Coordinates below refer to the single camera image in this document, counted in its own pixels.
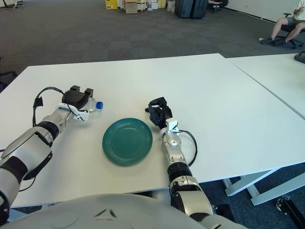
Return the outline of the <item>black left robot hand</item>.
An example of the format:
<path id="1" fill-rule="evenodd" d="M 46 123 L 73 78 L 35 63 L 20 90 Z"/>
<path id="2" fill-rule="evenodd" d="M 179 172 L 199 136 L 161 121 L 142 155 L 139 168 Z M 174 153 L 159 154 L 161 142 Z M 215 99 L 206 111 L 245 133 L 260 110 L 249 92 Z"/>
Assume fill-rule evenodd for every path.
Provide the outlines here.
<path id="1" fill-rule="evenodd" d="M 62 96 L 62 102 L 84 111 L 88 110 L 90 98 L 93 98 L 93 89 L 87 88 L 84 92 L 81 92 L 79 86 L 73 85 Z"/>

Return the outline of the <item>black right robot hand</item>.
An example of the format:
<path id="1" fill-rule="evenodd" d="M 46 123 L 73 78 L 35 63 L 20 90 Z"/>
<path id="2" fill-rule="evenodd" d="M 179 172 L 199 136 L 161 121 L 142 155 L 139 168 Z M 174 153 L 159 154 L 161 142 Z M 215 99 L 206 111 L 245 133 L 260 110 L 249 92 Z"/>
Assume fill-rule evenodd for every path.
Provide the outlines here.
<path id="1" fill-rule="evenodd" d="M 149 102 L 145 112 L 149 113 L 150 121 L 160 129 L 165 128 L 166 120 L 173 117 L 171 109 L 164 97 L 159 97 Z"/>

